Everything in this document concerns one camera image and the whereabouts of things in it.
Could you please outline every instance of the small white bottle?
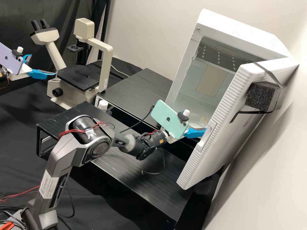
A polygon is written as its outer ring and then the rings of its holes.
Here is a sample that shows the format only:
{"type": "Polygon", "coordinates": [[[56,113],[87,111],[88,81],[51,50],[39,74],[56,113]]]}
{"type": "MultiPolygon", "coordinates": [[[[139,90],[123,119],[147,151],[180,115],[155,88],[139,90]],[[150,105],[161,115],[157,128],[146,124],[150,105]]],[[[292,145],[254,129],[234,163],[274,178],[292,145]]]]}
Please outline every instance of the small white bottle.
{"type": "Polygon", "coordinates": [[[108,105],[109,105],[109,103],[106,100],[102,99],[98,103],[98,108],[111,116],[112,112],[110,110],[108,110],[108,105]]]}

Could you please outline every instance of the gray robotic arm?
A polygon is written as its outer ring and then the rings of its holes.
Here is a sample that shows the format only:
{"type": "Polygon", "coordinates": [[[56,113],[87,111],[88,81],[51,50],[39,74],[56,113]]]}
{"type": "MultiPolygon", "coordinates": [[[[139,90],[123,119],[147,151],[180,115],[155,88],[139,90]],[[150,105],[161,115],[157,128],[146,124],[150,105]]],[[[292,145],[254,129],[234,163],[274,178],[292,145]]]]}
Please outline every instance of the gray robotic arm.
{"type": "Polygon", "coordinates": [[[106,124],[81,115],[66,124],[66,130],[82,130],[62,136],[51,151],[36,198],[21,213],[29,230],[57,229],[56,207],[73,166],[82,165],[102,156],[111,146],[122,152],[145,159],[155,148],[166,143],[167,134],[157,131],[150,138],[115,133],[106,124]]]}

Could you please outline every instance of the black stage plate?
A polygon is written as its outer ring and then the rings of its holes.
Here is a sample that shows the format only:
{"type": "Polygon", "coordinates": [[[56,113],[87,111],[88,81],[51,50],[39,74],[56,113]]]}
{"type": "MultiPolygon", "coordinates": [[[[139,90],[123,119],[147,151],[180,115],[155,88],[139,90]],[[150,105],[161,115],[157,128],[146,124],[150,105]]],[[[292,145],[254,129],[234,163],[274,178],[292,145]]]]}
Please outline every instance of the black stage plate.
{"type": "Polygon", "coordinates": [[[94,88],[99,84],[101,69],[97,66],[101,61],[88,65],[74,65],[58,71],[58,78],[81,91],[94,88]]]}

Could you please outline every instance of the ribbed white panel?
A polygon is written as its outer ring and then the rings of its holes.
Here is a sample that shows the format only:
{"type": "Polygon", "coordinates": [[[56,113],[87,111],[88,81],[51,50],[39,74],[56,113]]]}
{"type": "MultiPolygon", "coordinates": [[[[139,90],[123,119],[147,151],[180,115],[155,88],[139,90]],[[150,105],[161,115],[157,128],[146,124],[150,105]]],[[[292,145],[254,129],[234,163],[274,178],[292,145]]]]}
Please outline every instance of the ribbed white panel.
{"type": "MultiPolygon", "coordinates": [[[[282,84],[285,84],[298,66],[295,61],[289,58],[264,61],[260,64],[273,72],[282,84]]],[[[246,99],[244,95],[251,82],[256,81],[274,82],[261,68],[252,63],[239,67],[211,118],[217,125],[203,150],[199,152],[194,149],[192,152],[177,180],[180,187],[188,189],[202,179],[214,174],[235,156],[259,122],[260,116],[239,114],[233,123],[229,122],[234,114],[243,108],[246,99]],[[249,125],[243,127],[247,119],[249,119],[249,125]]]]}

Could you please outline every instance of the white knob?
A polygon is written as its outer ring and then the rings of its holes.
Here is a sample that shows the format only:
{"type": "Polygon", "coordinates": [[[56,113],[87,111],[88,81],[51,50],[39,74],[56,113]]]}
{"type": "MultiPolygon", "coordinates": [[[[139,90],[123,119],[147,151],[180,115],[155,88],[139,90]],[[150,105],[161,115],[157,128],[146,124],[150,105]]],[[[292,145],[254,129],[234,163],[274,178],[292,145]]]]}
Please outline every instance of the white knob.
{"type": "Polygon", "coordinates": [[[184,111],[183,111],[183,115],[189,116],[189,114],[190,114],[190,110],[184,110],[184,111]]]}
{"type": "Polygon", "coordinates": [[[22,53],[22,52],[23,52],[23,48],[22,48],[21,46],[18,46],[17,52],[18,52],[18,53],[22,53]]]}
{"type": "Polygon", "coordinates": [[[101,110],[107,110],[108,104],[109,103],[106,100],[100,100],[98,104],[98,108],[100,108],[101,110]]]}

